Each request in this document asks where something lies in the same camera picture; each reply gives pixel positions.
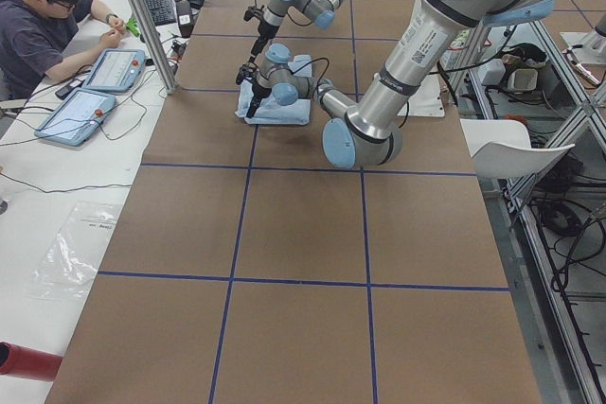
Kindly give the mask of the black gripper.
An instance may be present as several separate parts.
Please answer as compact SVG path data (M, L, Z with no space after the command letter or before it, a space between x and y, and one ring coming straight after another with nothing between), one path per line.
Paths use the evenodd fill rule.
M271 88L265 87L256 79L251 80L253 98L251 99L248 109L246 111L246 118L253 118L260 106L263 99L267 98L271 94Z
M257 56L263 51L266 43L275 38L279 31L279 26L274 26L265 21L261 21L258 25L258 38L255 40L251 51L249 62L254 62Z

